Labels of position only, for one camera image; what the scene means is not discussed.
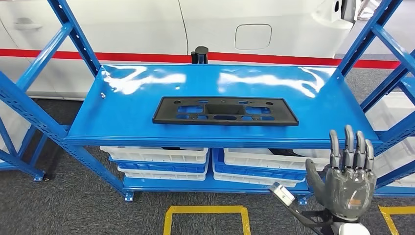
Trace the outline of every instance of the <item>white plastic crate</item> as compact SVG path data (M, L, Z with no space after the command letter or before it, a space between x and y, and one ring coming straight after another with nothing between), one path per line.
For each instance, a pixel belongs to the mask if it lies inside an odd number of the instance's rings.
M379 100L366 117L376 131L388 130L415 110L415 106L402 92L391 92ZM415 137L408 137L375 158L377 177L385 175L415 160ZM397 180L390 186L415 186L415 175Z
M257 184L257 185L272 185L275 182L278 182L285 187L295 187L297 183L303 182L303 180L287 180L287 179L278 179L278 178L268 178L268 177L259 177L252 175L238 175L238 174L228 174L228 173L218 173L215 171L215 163L213 161L213 178L215 180L221 181L230 181L238 183L247 183L247 184Z
M159 180L197 180L203 181L206 178L206 172L204 173L188 173L188 172L177 172L177 171L161 171L161 170L133 170L119 168L118 170L125 173L126 177L129 178L144 178L144 179L159 179Z
M316 169L321 171L330 163L328 149L306 149L303 153L310 155L306 157L273 155L267 148L224 148L224 152L227 165L305 170L305 160L311 158Z
M184 150L166 150L161 147L111 147L101 146L114 160L154 161L167 163L205 163L208 148L184 148Z
M30 123L22 116L0 101L0 117L6 127L16 151L20 150L22 141L30 128ZM3 138L0 136L0 149L9 153Z

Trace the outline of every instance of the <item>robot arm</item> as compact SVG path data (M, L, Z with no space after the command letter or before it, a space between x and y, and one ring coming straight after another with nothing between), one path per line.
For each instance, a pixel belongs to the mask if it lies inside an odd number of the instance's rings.
M284 186L275 183L270 191L282 202L304 226L321 235L369 234L359 223L359 218L368 209L376 176L373 169L373 146L365 140L363 133L356 133L357 145L354 150L354 135L351 126L345 127L346 144L339 149L337 134L330 131L330 165L325 182L316 171L311 159L306 160L307 182L314 190L317 201L325 207L323 211L300 211L294 196ZM312 217L320 217L316 222Z

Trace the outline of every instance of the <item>blue plastic crate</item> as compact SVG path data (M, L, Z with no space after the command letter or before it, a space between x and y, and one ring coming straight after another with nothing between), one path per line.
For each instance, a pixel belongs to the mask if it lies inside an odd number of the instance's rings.
M226 165L224 162L224 158L225 155L222 148L214 148L212 150L212 160L215 163L215 171L218 173L251 175L258 177L287 179L296 181L303 180L306 175L305 170Z
M202 164L121 161L121 160L114 160L111 158L111 156L109 157L109 160L111 162L117 163L118 167L123 168L123 169L204 173L209 163L209 154L206 157L206 162Z

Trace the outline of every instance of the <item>gray robotic hand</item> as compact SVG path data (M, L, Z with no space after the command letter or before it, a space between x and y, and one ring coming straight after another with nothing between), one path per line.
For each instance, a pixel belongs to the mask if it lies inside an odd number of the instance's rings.
M325 183L311 159L305 163L306 178L320 204L340 219L356 221L368 209L376 185L376 176L372 172L373 146L358 131L354 150L354 134L350 125L345 127L345 134L345 148L340 152L337 134L334 130L330 131L330 167Z

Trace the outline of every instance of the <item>black plastic bracket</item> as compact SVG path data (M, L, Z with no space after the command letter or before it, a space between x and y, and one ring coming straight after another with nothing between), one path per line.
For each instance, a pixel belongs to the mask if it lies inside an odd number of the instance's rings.
M282 98L162 97L153 123L189 125L298 126Z

